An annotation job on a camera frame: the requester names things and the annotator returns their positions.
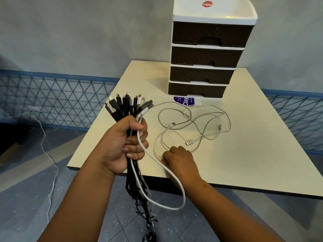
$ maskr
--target person's left hand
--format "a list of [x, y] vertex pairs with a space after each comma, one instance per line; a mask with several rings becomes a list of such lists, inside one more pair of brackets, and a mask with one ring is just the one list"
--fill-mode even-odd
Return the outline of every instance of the person's left hand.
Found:
[[140, 140], [145, 148], [149, 144], [147, 123], [142, 119], [141, 124], [133, 116], [127, 116], [110, 127], [90, 154], [91, 159], [98, 159], [112, 174], [120, 174], [127, 169], [127, 157], [141, 160], [145, 152], [139, 145], [137, 134], [127, 137], [127, 130], [140, 130]]

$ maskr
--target red logo sticker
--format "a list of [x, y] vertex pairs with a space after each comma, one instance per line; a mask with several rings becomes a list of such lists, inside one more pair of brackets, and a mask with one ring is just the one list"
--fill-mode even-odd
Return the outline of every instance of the red logo sticker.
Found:
[[213, 5], [213, 3], [211, 1], [206, 1], [206, 2], [203, 3], [202, 6], [205, 7], [205, 8], [209, 8], [209, 7], [212, 7], [212, 5]]

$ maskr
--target table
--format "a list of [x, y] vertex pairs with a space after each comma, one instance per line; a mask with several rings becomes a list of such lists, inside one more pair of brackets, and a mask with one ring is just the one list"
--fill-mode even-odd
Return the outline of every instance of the table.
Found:
[[[164, 62], [132, 60], [111, 95], [142, 94], [154, 104], [174, 101], [167, 95], [169, 66]], [[323, 177], [247, 69], [235, 70], [223, 99], [198, 101], [225, 110], [232, 122], [230, 132], [221, 133], [213, 141], [203, 139], [193, 153], [204, 180], [215, 187], [323, 199]], [[151, 153], [156, 137], [164, 130], [157, 120], [161, 109], [163, 106], [152, 108], [144, 116]], [[228, 128], [223, 119], [223, 129]], [[79, 169], [114, 123], [103, 107], [67, 167]], [[197, 136], [193, 128], [184, 129], [181, 134]], [[150, 189], [177, 192], [164, 170], [148, 155], [139, 165]]]

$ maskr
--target wall socket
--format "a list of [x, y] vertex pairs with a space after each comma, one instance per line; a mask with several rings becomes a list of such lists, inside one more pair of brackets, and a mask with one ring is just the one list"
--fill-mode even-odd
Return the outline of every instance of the wall socket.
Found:
[[34, 112], [40, 112], [40, 107], [38, 106], [33, 106], [33, 105], [27, 105], [28, 109], [30, 111], [34, 111]]

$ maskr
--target drawer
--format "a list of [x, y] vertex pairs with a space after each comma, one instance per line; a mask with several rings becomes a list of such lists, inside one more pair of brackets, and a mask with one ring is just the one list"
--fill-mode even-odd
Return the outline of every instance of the drawer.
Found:
[[177, 65], [211, 65], [237, 67], [242, 50], [204, 49], [172, 46], [171, 63]]
[[171, 66], [170, 81], [207, 82], [211, 84], [229, 84], [235, 70], [201, 69]]
[[172, 43], [245, 47], [254, 25], [176, 22]]
[[168, 94], [176, 96], [199, 95], [206, 98], [221, 98], [226, 86], [168, 83]]

